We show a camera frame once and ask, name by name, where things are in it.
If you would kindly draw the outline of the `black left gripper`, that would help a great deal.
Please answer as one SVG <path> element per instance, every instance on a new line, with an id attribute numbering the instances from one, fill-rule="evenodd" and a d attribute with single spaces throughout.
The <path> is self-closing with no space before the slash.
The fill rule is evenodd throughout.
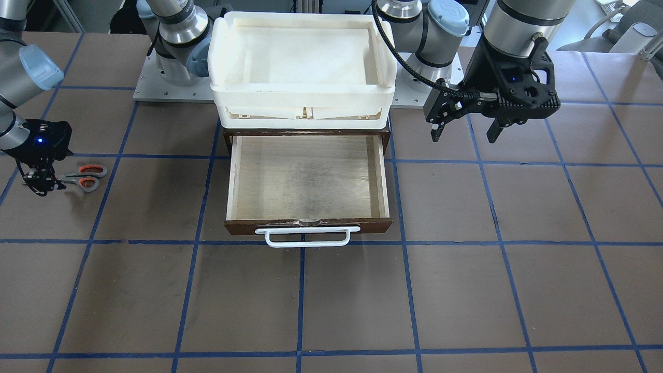
<path id="1" fill-rule="evenodd" d="M 439 141 L 446 124 L 473 112 L 494 118 L 487 131 L 494 144 L 511 121 L 542 120 L 558 111 L 554 64 L 545 51 L 549 40 L 532 43 L 533 51 L 521 58 L 480 39 L 458 87 L 434 89 L 424 104 L 431 139 Z"/>

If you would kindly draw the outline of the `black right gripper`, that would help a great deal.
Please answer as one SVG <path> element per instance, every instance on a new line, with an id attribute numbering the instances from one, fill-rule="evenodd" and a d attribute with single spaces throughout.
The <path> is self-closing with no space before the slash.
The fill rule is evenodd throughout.
<path id="1" fill-rule="evenodd" d="M 37 196 L 67 189 L 56 175 L 53 163 L 73 155 L 69 150 L 73 128 L 68 121 L 27 120 L 19 127 L 28 130 L 26 140 L 19 146 L 3 146 L 3 151 L 37 170 L 35 175 L 22 175 L 24 185 Z"/>

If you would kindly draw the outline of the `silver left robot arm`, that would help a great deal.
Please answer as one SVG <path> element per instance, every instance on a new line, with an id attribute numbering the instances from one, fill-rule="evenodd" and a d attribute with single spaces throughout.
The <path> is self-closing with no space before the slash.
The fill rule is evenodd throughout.
<path id="1" fill-rule="evenodd" d="M 430 87 L 423 110 L 437 142 L 445 126 L 469 113 L 493 119 L 487 139 L 561 107 L 547 53 L 573 1 L 496 1 L 482 26 L 464 77 L 449 70 L 473 23 L 457 1 L 373 1 L 374 23 L 411 85 Z"/>

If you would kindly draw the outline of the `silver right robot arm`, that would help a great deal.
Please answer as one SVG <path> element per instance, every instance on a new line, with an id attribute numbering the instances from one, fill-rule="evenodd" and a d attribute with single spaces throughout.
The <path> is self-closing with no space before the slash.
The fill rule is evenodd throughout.
<path id="1" fill-rule="evenodd" d="M 149 53 L 172 61 L 185 77 L 207 77 L 213 19 L 193 1 L 134 1 L 131 14 L 139 19 L 151 40 Z M 53 165 L 73 153 L 73 128 L 67 121 L 26 120 L 16 109 L 52 90 L 64 80 L 64 71 L 38 45 L 23 41 L 26 1 L 2 1 L 2 152 L 14 158 L 24 184 L 38 196 L 77 184 L 94 191 L 103 167 L 80 168 L 57 176 Z"/>

